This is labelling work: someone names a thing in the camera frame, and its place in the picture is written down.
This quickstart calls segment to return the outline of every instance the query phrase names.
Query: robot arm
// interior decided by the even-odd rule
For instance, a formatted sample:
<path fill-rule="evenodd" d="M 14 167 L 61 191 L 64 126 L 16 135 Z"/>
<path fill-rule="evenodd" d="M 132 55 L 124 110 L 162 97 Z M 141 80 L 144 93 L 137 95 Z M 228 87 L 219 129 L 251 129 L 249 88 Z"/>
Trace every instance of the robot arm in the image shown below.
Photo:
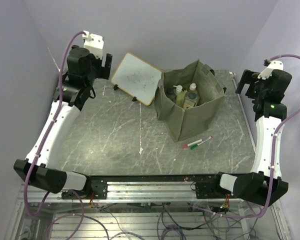
<path fill-rule="evenodd" d="M 25 180 L 30 165 L 35 157 L 38 161 L 30 175 L 30 185 L 52 193 L 61 190 L 82 191 L 87 186 L 87 177 L 76 172 L 66 172 L 56 169 L 58 148 L 63 142 L 74 120 L 80 114 L 86 100 L 95 98 L 93 83 L 96 78 L 109 79 L 112 55 L 107 54 L 105 65 L 103 60 L 103 38 L 85 31 L 82 35 L 84 47 L 73 45 L 67 57 L 68 71 L 63 75 L 63 100 L 61 110 L 54 121 L 50 133 L 44 142 L 42 151 L 36 156 L 37 148 L 55 115 L 59 105 L 59 88 L 53 96 L 51 110 L 42 132 L 28 153 L 25 160 L 16 160 L 14 170 Z"/>
<path fill-rule="evenodd" d="M 241 176 L 219 173 L 219 186 L 235 197 L 264 205 L 274 168 L 274 187 L 270 204 L 288 191 L 288 183 L 281 180 L 280 141 L 283 127 L 277 134 L 274 166 L 271 166 L 271 142 L 278 125 L 287 117 L 287 107 L 281 103 L 292 76 L 283 71 L 280 61 L 272 61 L 261 73 L 245 70 L 236 90 L 240 94 L 244 85 L 249 84 L 248 98 L 254 99 L 253 111 L 257 128 L 255 159 L 250 173 Z"/>

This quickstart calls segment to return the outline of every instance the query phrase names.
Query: bag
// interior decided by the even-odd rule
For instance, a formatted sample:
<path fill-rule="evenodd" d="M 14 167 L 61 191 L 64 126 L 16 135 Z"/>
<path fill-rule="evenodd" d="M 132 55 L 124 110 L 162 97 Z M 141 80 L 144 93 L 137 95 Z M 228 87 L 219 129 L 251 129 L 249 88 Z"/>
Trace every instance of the bag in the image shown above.
<path fill-rule="evenodd" d="M 183 109 L 171 101 L 165 89 L 196 84 L 199 102 L 196 107 Z M 154 97 L 156 118 L 164 121 L 174 142 L 183 141 L 208 130 L 208 126 L 225 101 L 226 87 L 215 78 L 215 72 L 198 59 L 184 69 L 163 72 Z"/>

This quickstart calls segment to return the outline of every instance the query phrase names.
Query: marker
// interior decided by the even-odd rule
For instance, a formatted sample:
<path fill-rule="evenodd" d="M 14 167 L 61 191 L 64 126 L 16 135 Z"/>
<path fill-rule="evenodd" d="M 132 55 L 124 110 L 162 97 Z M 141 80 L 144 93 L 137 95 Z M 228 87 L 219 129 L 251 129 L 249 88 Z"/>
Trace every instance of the marker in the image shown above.
<path fill-rule="evenodd" d="M 205 141 L 205 140 L 204 140 L 204 139 L 199 139 L 199 140 L 194 141 L 194 142 L 192 142 L 192 143 L 183 145 L 182 148 L 185 149 L 185 148 L 190 147 L 190 146 L 192 146 L 192 145 L 199 144 L 199 143 L 201 143 L 202 141 Z"/>
<path fill-rule="evenodd" d="M 208 141 L 208 140 L 210 140 L 210 139 L 212 139 L 212 136 L 208 137 L 207 139 L 203 140 L 203 141 L 200 142 L 200 143 L 197 143 L 197 144 L 193 145 L 192 147 L 190 147 L 190 149 L 191 149 L 191 150 L 192 150 L 192 149 L 195 149 L 196 147 L 198 147 L 199 145 L 205 143 L 206 141 Z"/>

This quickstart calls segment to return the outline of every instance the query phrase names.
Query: whiteboard stand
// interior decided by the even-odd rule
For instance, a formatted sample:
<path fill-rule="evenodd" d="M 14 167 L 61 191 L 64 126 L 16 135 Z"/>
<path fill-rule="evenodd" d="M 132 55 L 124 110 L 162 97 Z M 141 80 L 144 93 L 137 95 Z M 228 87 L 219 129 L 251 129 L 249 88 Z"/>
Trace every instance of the whiteboard stand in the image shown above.
<path fill-rule="evenodd" d="M 133 102 L 139 101 L 149 106 L 155 98 L 161 74 L 160 69 L 127 52 L 111 83 L 114 84 L 114 90 L 121 89 L 131 95 Z"/>

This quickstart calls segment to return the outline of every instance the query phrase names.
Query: marble tabletop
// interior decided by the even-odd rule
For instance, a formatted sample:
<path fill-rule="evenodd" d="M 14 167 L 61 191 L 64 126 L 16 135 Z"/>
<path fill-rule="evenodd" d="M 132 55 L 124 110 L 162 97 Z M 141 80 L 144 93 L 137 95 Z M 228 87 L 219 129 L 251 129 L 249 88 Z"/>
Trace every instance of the marble tabletop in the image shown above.
<path fill-rule="evenodd" d="M 216 70 L 227 87 L 226 100 L 209 130 L 174 143 L 153 104 L 133 102 L 110 80 L 94 82 L 88 99 L 60 147 L 57 168 L 86 175 L 246 173 L 255 153 L 230 74 Z M 182 146 L 213 136 L 190 150 Z"/>

